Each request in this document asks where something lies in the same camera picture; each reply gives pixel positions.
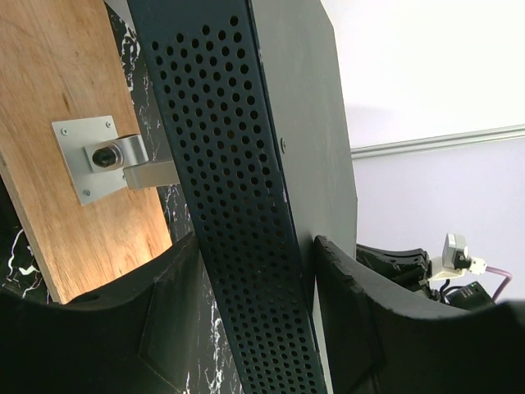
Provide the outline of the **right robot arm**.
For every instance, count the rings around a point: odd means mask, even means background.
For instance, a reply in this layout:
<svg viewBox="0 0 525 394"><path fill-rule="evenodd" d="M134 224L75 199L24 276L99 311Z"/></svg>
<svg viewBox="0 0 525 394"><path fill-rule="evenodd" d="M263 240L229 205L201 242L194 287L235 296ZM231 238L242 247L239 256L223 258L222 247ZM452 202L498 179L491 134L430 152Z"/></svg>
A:
<svg viewBox="0 0 525 394"><path fill-rule="evenodd" d="M356 257L362 265L426 299L469 311L495 304L479 282L451 286L450 279L446 279L439 289L432 289L431 260L421 248L392 251L357 245Z"/></svg>

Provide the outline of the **dark grey network switch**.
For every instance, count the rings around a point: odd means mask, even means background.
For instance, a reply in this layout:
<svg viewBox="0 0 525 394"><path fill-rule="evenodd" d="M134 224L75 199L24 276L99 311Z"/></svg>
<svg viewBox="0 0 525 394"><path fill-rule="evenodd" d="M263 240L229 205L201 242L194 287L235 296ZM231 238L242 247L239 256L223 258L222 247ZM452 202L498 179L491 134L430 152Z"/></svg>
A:
<svg viewBox="0 0 525 394"><path fill-rule="evenodd" d="M132 1L242 387L324 393L313 241L356 244L335 32L319 1Z"/></svg>

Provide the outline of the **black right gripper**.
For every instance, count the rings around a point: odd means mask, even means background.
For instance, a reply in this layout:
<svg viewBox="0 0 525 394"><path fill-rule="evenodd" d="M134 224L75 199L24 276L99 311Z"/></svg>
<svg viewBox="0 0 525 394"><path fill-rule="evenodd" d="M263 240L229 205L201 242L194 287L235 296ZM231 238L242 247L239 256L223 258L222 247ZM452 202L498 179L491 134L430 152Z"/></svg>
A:
<svg viewBox="0 0 525 394"><path fill-rule="evenodd" d="M392 251L357 244L356 258L362 265L408 291L429 300L443 301L440 292L430 287L431 260L421 248Z"/></svg>

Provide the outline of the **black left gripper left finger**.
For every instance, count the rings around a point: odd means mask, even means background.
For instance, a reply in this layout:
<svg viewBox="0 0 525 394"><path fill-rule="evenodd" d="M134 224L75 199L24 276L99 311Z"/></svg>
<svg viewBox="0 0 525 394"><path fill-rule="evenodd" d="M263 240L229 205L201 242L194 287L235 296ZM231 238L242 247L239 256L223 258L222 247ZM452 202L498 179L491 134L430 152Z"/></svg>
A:
<svg viewBox="0 0 525 394"><path fill-rule="evenodd" d="M1 293L4 393L182 393L201 281L194 234L65 305Z"/></svg>

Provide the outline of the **wooden board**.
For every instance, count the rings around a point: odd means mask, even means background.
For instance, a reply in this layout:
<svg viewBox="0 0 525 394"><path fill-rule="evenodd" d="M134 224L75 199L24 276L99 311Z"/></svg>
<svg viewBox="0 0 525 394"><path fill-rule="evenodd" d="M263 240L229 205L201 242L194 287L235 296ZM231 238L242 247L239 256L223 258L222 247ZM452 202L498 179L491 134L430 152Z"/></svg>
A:
<svg viewBox="0 0 525 394"><path fill-rule="evenodd" d="M138 130L103 2L2 2L1 176L56 302L171 246L158 193L89 162Z"/></svg>

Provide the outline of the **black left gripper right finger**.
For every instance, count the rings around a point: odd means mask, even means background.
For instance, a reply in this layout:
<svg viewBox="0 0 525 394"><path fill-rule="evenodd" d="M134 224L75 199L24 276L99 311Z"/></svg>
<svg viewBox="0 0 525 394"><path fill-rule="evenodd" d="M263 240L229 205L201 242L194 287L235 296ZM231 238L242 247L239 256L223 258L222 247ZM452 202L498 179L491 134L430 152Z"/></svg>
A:
<svg viewBox="0 0 525 394"><path fill-rule="evenodd" d="M334 392L523 392L523 302L465 311L404 289L325 236L313 250Z"/></svg>

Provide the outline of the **silver metal bracket plate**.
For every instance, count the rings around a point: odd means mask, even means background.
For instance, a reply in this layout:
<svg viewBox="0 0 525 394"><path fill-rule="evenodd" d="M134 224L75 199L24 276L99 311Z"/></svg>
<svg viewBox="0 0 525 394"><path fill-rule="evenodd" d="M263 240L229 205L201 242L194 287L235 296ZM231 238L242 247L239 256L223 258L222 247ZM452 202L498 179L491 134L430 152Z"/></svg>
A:
<svg viewBox="0 0 525 394"><path fill-rule="evenodd" d="M142 135L119 136L111 116L54 121L52 129L82 206L124 188L180 183L173 159L151 160Z"/></svg>

